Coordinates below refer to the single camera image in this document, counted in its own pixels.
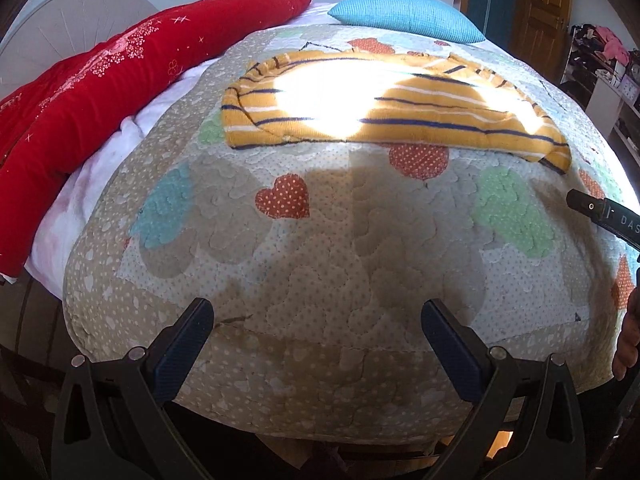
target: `quilted bedspread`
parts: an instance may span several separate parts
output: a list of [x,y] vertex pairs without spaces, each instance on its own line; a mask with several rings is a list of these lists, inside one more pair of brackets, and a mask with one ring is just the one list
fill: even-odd
[[[558,126],[571,168],[425,144],[224,142],[222,97],[249,67],[354,48],[493,70]],[[114,174],[66,268],[66,325],[91,359],[119,358],[204,297],[216,324],[182,405],[259,434],[426,442],[469,409],[420,329],[428,299],[516,357],[562,354],[578,390],[610,378],[638,254],[566,206],[573,188],[638,210],[585,114],[513,58],[375,28],[257,32]]]

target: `striped fabric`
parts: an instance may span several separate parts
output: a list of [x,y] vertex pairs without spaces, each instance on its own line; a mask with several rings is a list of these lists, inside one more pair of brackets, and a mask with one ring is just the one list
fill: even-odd
[[457,56],[302,51],[257,63],[222,101],[232,147],[424,142],[513,153],[565,173],[566,139],[495,72]]

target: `finger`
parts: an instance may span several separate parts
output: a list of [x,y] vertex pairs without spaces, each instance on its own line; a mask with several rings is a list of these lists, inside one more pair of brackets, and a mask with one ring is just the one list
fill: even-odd
[[640,344],[640,322],[628,312],[622,320],[621,337],[632,346]]
[[614,355],[613,364],[611,365],[611,371],[613,372],[613,376],[616,380],[621,381],[625,378],[626,375],[626,366],[620,362],[618,359],[618,355]]
[[618,348],[616,349],[616,355],[620,362],[627,368],[632,368],[638,362],[638,349],[626,342],[622,337],[618,338]]
[[631,291],[629,299],[626,301],[626,311],[633,316],[640,317],[640,292],[637,287]]

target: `pink clothing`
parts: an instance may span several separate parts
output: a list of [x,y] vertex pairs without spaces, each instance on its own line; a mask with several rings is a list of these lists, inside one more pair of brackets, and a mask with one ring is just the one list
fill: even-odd
[[623,65],[629,63],[629,51],[622,45],[618,37],[607,27],[596,27],[596,32],[606,43],[604,47],[604,57],[607,59],[617,59]]

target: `heart pattern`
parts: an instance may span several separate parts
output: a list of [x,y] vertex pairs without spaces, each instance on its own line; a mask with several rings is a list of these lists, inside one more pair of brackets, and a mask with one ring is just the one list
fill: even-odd
[[287,173],[279,176],[271,189],[261,189],[255,195],[258,211],[270,218],[308,218],[309,192],[301,176]]
[[620,258],[616,281],[611,288],[611,296],[618,310],[626,309],[626,302],[629,300],[631,292],[634,290],[634,281],[629,270],[629,262],[626,256]]
[[393,144],[389,163],[404,176],[428,180],[442,174],[449,165],[449,149],[431,144]]
[[600,187],[600,184],[593,180],[589,173],[584,170],[580,170],[578,174],[580,174],[580,179],[582,180],[584,187],[587,188],[591,196],[599,198],[601,200],[605,197],[604,191]]
[[380,43],[376,38],[360,38],[359,40],[351,40],[349,44],[364,52],[372,54],[395,54],[396,51],[391,45]]

